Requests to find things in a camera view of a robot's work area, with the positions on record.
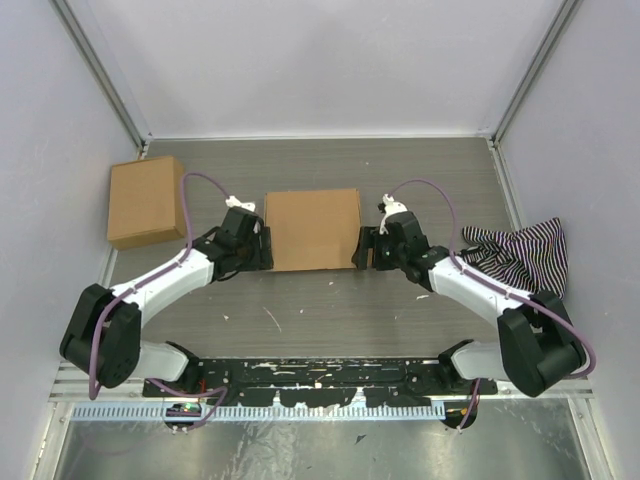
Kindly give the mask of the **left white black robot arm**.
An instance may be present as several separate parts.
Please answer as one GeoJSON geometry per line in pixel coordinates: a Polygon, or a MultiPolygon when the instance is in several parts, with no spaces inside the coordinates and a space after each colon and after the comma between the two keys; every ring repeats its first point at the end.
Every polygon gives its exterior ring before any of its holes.
{"type": "Polygon", "coordinates": [[[174,343],[142,340],[145,325],[182,297],[244,272],[273,267],[270,230],[252,203],[229,206],[219,226],[166,263],[111,288],[86,287],[59,353],[89,376],[90,395],[141,378],[181,397],[201,396],[200,359],[174,343]]]}

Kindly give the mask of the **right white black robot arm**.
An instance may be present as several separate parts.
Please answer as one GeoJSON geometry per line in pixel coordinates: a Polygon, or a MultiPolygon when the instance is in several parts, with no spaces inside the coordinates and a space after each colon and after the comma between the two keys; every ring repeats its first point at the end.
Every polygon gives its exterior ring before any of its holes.
{"type": "Polygon", "coordinates": [[[430,244],[409,211],[361,228],[352,262],[359,270],[400,270],[410,282],[456,301],[496,328],[495,343],[464,340],[439,354],[440,382],[451,394],[487,379],[509,381],[537,397],[588,364],[586,346],[555,294],[491,279],[448,248],[430,244]]]}

